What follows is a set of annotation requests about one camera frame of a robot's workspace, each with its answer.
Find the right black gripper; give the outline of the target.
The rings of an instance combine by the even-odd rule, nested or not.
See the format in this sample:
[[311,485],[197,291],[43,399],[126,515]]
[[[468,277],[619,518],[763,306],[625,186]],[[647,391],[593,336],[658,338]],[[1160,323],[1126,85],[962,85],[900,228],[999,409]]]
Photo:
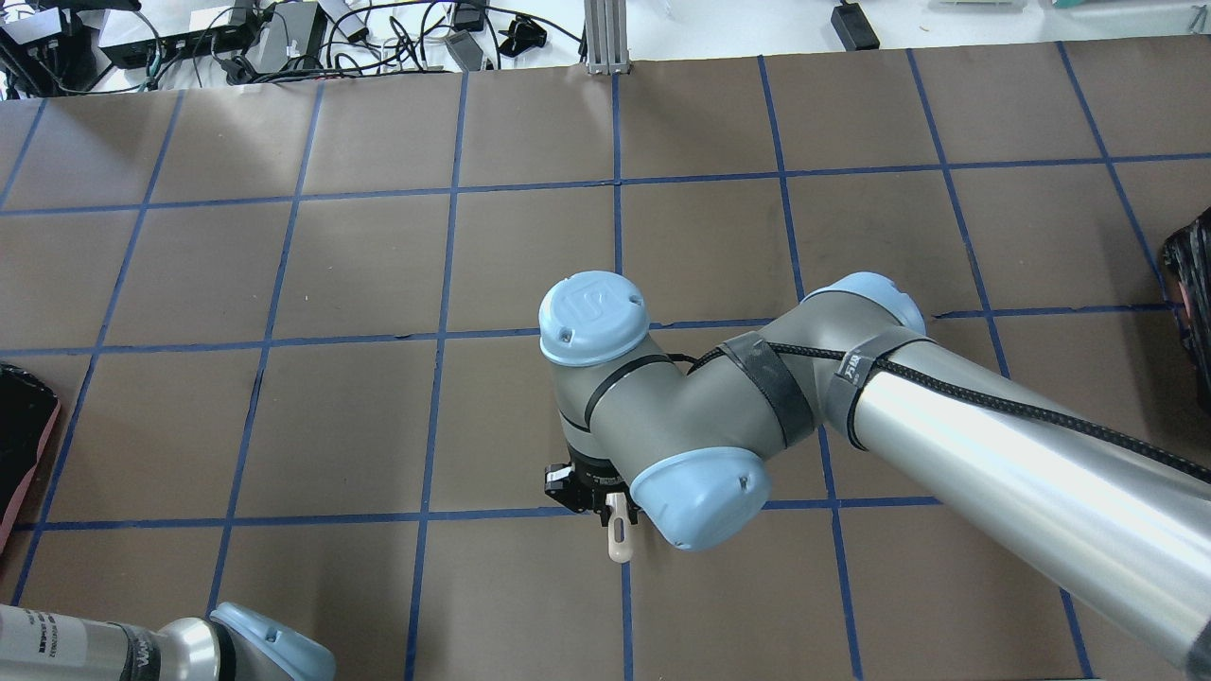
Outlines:
[[544,469],[543,491],[550,500],[575,514],[595,514],[606,527],[612,517],[626,517],[639,523],[639,504],[633,500],[630,486],[609,460],[597,460],[580,452],[572,452],[567,463],[553,463]]

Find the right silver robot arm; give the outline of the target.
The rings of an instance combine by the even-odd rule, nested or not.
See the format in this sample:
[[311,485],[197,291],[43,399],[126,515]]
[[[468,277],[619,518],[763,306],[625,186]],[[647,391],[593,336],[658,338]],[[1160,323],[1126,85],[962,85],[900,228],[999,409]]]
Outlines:
[[1086,420],[926,337],[891,280],[857,271],[682,368],[639,288],[580,271],[540,303],[572,513],[719,546],[770,500],[770,458],[832,427],[1129,633],[1209,677],[1209,469]]

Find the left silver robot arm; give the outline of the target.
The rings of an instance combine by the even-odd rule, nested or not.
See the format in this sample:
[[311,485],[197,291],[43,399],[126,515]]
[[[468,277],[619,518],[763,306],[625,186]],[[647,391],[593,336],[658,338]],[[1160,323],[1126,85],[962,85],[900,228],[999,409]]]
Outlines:
[[335,656],[239,603],[157,630],[4,606],[5,680],[333,680]]

